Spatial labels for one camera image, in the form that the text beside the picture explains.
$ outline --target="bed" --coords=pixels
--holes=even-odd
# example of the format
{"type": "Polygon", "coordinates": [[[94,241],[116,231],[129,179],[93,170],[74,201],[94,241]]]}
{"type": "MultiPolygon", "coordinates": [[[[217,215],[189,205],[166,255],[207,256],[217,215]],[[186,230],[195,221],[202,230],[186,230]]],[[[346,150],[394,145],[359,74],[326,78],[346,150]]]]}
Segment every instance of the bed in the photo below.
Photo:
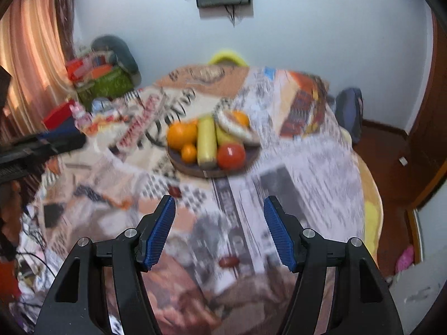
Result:
{"type": "MultiPolygon", "coordinates": [[[[133,109],[130,123],[96,126],[85,148],[59,156],[58,169],[45,172],[20,249],[45,256],[56,272],[78,238],[105,240],[135,227],[175,187],[181,192],[176,220],[159,263],[143,274],[162,332],[275,333],[296,275],[279,262],[261,209],[266,196],[276,195],[303,227],[325,238],[363,239],[373,258],[381,234],[377,187],[330,111],[326,88],[305,73],[195,65],[129,92],[117,104],[133,109]],[[261,137],[259,159],[240,175],[215,180],[176,171],[165,150],[168,124],[219,108],[249,115],[261,137]],[[228,255],[240,264],[220,267],[228,255]]],[[[23,276],[21,290],[27,302],[39,304],[52,277],[38,261],[26,260],[35,276],[23,276]]],[[[109,313],[120,334],[109,270],[109,313]]],[[[328,269],[316,333],[326,329],[333,285],[328,269]]],[[[38,307],[22,310],[31,318],[38,313],[38,307]]]]}

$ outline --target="wooden floor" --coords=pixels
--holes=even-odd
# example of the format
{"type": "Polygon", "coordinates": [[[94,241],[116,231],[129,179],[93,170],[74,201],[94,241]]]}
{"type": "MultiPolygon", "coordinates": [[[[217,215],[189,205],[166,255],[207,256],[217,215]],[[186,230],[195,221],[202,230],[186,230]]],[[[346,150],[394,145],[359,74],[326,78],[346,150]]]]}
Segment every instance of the wooden floor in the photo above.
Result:
{"type": "Polygon", "coordinates": [[[382,275],[391,276],[397,259],[411,243],[405,208],[430,178],[410,160],[406,140],[399,134],[364,126],[354,150],[368,165],[382,197],[384,225],[377,257],[382,275]],[[405,167],[399,162],[401,156],[410,161],[405,167]]]}

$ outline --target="brown oval object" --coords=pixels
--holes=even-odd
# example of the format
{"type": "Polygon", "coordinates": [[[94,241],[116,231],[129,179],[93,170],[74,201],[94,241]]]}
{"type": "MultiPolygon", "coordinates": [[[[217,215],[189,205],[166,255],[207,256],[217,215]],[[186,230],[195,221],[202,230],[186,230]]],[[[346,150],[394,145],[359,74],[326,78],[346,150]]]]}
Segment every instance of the brown oval object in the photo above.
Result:
{"type": "Polygon", "coordinates": [[[234,255],[228,255],[219,259],[219,266],[222,268],[233,268],[240,263],[240,259],[234,255]]]}
{"type": "Polygon", "coordinates": [[[176,199],[180,199],[182,197],[182,191],[178,186],[168,185],[168,193],[176,199]]]}

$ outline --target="brown bowl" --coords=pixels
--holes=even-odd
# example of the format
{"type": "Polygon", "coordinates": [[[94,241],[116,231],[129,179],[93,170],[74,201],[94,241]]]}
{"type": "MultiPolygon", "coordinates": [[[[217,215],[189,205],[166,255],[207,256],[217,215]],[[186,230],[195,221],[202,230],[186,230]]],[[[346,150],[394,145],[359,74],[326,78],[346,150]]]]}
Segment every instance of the brown bowl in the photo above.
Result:
{"type": "Polygon", "coordinates": [[[261,148],[259,146],[258,147],[245,146],[245,165],[243,168],[240,168],[238,170],[222,170],[218,167],[211,170],[202,170],[201,168],[199,168],[197,163],[191,165],[185,164],[182,161],[180,152],[173,150],[169,147],[167,149],[167,152],[168,157],[171,160],[173,166],[177,170],[186,175],[195,176],[198,178],[222,178],[225,176],[238,174],[247,169],[248,167],[250,167],[258,158],[258,155],[261,152],[261,148]]]}

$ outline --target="pink toy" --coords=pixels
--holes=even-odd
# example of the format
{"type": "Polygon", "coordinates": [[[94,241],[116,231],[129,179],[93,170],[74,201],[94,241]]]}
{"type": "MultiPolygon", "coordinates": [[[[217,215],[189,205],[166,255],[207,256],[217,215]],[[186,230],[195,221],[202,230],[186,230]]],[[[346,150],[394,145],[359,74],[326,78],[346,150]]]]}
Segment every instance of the pink toy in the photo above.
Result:
{"type": "Polygon", "coordinates": [[[414,262],[414,247],[409,245],[396,262],[396,274],[406,270],[414,262]]]}

